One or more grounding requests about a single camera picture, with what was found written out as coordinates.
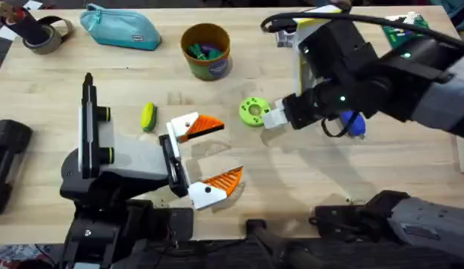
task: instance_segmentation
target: paper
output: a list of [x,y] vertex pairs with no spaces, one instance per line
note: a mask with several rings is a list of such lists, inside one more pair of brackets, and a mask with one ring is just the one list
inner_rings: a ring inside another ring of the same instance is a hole
[[43,3],[38,2],[38,1],[31,1],[29,0],[27,3],[24,4],[23,7],[28,8],[30,10],[38,10],[40,6],[42,6]]
[[[37,10],[43,3],[38,1],[29,0],[23,7],[28,8],[30,10]],[[0,28],[0,37],[5,38],[7,40],[13,41],[16,38],[17,34],[10,30],[8,27],[2,26]]]

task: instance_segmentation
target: green ring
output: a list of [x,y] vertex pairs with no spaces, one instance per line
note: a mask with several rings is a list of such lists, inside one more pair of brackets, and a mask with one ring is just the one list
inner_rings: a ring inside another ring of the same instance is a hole
[[[252,115],[250,113],[250,107],[253,107],[254,105],[259,107],[259,115]],[[240,111],[239,114],[241,121],[249,126],[262,126],[262,115],[270,111],[270,105],[262,98],[248,97],[240,104],[238,110]]]

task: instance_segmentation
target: pencil cup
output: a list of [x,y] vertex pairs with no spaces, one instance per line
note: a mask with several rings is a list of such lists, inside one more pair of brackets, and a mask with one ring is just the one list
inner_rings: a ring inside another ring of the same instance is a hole
[[[212,44],[221,52],[221,56],[212,60],[199,60],[191,55],[189,47],[196,44]],[[211,23],[201,23],[190,27],[182,35],[180,46],[192,73],[205,81],[224,77],[229,64],[230,38],[223,28]]]

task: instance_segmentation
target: wooden table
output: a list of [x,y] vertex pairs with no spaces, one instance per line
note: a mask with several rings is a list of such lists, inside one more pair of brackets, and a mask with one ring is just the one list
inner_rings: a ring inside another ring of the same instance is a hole
[[[198,111],[225,122],[223,131],[182,145],[193,179],[244,165],[231,199],[195,214],[194,238],[239,238],[248,218],[262,217],[275,232],[316,236],[307,224],[316,205],[365,202],[380,190],[406,191],[425,200],[464,208],[464,175],[457,172],[455,138],[414,123],[377,115],[368,121],[365,141],[331,139],[319,124],[293,132],[245,126],[238,104],[248,96],[269,101],[291,92],[291,50],[260,32],[268,15],[299,8],[140,10],[154,23],[163,43],[155,52],[96,44],[80,26],[82,10],[41,10],[77,27],[58,51],[39,56],[13,42],[0,69],[0,119],[34,130],[7,211],[0,216],[0,244],[62,242],[72,220],[72,202],[61,198],[60,168],[76,148],[81,84],[91,72],[100,105],[112,108],[117,132],[157,143],[165,122]],[[441,7],[356,7],[375,16],[414,10],[431,28],[456,36]],[[224,79],[194,78],[179,49],[190,25],[213,22],[230,35],[233,68]],[[390,49],[379,26],[357,24],[379,55]],[[159,106],[154,134],[140,130],[146,101]],[[142,197],[161,206],[190,206],[162,188]]]

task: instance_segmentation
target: green donut toy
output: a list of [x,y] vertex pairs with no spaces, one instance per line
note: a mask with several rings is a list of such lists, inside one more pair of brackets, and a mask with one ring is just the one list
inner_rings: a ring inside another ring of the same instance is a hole
[[262,126],[262,115],[270,112],[270,105],[267,101],[257,98],[249,97],[240,104],[240,118],[249,126]]

